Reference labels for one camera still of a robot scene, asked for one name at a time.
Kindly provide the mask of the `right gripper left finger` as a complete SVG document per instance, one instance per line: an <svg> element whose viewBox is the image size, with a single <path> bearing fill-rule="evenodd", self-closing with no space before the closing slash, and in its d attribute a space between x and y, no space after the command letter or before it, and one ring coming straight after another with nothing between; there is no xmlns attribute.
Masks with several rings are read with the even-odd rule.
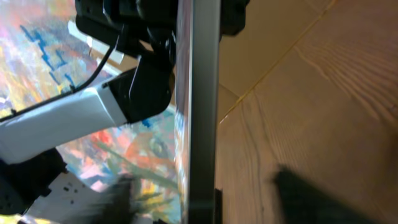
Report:
<svg viewBox="0 0 398 224"><path fill-rule="evenodd" d="M64 224L132 224L137 210L132 208L132 184L136 178L122 175L99 198L62 221Z"/></svg>

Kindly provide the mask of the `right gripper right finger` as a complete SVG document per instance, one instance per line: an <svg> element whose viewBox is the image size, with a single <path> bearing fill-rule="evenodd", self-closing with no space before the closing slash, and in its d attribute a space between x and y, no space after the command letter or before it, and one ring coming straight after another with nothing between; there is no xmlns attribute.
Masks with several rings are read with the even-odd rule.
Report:
<svg viewBox="0 0 398 224"><path fill-rule="evenodd" d="M376 224L377 221L327 195L286 166L273 178L286 224Z"/></svg>

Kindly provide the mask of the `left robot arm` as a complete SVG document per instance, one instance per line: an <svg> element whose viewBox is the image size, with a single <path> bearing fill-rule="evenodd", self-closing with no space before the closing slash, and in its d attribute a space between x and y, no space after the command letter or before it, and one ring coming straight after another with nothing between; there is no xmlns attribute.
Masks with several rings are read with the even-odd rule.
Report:
<svg viewBox="0 0 398 224"><path fill-rule="evenodd" d="M221 223L215 188L219 42L239 34L247 0L77 1L79 31L134 58L135 68L1 119L1 214L57 223L151 223L133 197L139 173L102 193L66 170L57 147L134 124L175 102L177 180L184 223Z"/></svg>

